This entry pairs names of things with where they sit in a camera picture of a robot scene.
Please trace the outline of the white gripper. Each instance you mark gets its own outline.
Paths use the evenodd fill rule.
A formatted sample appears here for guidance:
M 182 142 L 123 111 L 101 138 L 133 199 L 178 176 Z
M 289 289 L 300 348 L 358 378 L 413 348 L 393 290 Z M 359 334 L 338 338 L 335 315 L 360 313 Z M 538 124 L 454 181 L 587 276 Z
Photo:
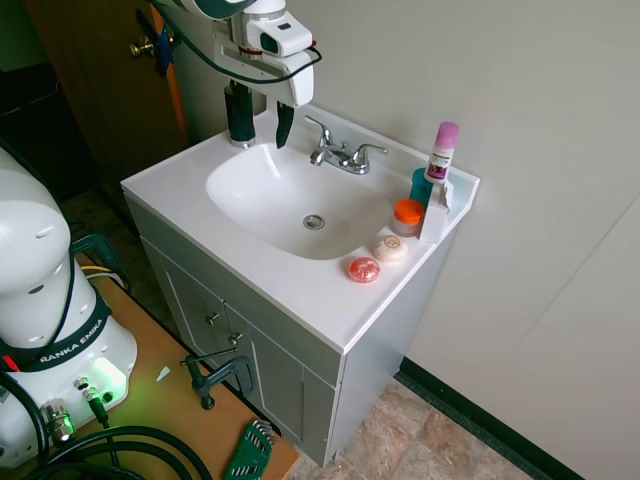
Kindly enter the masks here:
M 309 48 L 311 32 L 286 10 L 247 10 L 214 25 L 213 60 L 236 83 L 241 116 L 253 116 L 253 92 L 277 102 L 276 147 L 283 148 L 295 109 L 314 94 L 314 70 Z

